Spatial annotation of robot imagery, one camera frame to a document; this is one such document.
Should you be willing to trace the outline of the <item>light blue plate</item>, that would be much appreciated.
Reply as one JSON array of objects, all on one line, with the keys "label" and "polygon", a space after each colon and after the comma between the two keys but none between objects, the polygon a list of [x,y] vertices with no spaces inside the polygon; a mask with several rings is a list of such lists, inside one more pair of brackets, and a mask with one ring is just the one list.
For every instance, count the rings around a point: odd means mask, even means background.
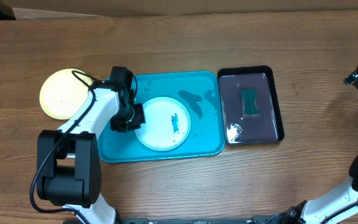
[{"label": "light blue plate", "polygon": [[185,142],[191,128],[186,107],[170,97],[156,97],[143,104],[145,123],[135,130],[138,140],[155,151],[169,151]]}]

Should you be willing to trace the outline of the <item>yellow-rimmed plate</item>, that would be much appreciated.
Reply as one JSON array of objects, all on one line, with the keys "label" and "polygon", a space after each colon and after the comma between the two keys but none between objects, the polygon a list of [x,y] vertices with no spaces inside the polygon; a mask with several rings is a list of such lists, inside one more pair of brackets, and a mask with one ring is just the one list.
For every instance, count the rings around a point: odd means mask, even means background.
[{"label": "yellow-rimmed plate", "polygon": [[74,68],[59,70],[49,76],[41,87],[39,101],[43,111],[54,119],[70,119],[81,108],[88,97],[88,85],[93,80],[84,72]]}]

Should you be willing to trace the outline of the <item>green scrubbing sponge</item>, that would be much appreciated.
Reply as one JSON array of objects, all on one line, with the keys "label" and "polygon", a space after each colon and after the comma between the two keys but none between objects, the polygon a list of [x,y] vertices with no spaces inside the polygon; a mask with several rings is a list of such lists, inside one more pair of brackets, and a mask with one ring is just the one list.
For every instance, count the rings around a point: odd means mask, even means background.
[{"label": "green scrubbing sponge", "polygon": [[244,116],[258,115],[259,110],[255,104],[257,99],[257,90],[246,88],[241,90],[241,98],[244,103]]}]

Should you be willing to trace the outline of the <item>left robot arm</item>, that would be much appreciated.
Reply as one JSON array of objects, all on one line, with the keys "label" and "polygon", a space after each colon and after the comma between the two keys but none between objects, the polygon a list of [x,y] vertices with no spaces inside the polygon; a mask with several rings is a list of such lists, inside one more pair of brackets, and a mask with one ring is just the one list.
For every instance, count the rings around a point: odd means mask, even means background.
[{"label": "left robot arm", "polygon": [[37,172],[29,190],[40,213],[70,212],[79,223],[120,223],[116,209],[101,195],[98,138],[106,125],[126,133],[145,123],[135,102],[137,79],[126,67],[113,67],[108,80],[86,84],[88,97],[58,130],[43,130],[37,140]]}]

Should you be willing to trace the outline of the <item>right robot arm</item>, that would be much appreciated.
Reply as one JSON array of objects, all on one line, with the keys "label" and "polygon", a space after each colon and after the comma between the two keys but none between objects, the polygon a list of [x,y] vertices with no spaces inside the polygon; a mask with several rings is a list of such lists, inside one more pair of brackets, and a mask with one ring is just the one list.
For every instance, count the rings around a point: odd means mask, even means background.
[{"label": "right robot arm", "polygon": [[[358,90],[358,66],[344,79],[347,86]],[[323,196],[301,202],[284,213],[276,214],[265,223],[325,224],[340,223],[358,214],[358,155],[349,168],[349,178]]]}]

